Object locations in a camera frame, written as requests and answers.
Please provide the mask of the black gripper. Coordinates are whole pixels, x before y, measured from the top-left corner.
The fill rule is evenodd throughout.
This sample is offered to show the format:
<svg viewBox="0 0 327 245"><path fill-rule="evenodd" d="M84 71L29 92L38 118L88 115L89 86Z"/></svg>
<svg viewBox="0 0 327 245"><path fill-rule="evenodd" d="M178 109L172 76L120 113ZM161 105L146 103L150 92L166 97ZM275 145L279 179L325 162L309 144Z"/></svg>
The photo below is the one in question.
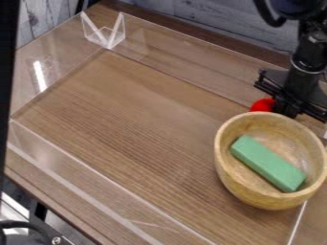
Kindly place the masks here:
<svg viewBox="0 0 327 245"><path fill-rule="evenodd" d="M261 69L253 87L272 96L272 111L295 119L307 114L327 123L327 87L319 84L320 74Z"/></svg>

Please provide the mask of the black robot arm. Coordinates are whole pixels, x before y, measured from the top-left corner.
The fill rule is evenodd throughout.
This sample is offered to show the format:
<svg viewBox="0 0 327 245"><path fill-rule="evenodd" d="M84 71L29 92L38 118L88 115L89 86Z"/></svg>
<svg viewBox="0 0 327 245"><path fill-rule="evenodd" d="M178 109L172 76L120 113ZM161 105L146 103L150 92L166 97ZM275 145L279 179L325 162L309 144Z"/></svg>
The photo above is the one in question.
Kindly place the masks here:
<svg viewBox="0 0 327 245"><path fill-rule="evenodd" d="M327 0L252 0L271 27L299 22L297 47L287 71L261 69L253 87L273 98L272 111L295 119L307 114L327 123Z"/></svg>

